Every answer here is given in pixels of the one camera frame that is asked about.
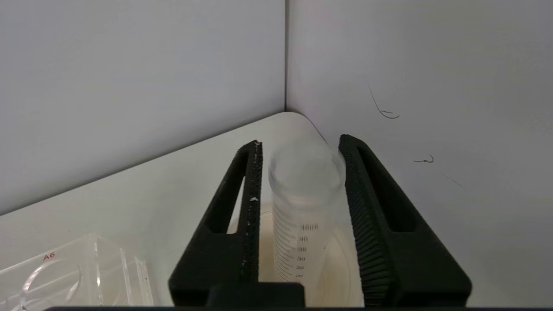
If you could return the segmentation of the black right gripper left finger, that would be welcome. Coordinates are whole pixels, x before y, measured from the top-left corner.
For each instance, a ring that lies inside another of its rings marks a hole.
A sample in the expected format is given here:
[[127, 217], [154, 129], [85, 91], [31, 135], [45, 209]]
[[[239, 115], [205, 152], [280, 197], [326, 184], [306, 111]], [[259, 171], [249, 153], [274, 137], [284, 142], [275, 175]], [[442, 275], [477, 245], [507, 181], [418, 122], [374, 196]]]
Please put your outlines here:
[[175, 306], [204, 306], [212, 287], [257, 282], [263, 146], [237, 151], [169, 280]]

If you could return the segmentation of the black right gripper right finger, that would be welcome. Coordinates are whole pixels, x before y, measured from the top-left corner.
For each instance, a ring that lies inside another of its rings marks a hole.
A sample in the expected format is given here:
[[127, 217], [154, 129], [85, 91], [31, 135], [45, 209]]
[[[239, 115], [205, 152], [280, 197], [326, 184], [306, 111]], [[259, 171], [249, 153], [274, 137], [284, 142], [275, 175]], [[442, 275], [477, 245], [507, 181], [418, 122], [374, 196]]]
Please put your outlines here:
[[366, 307], [464, 307], [472, 283], [362, 140], [340, 136]]

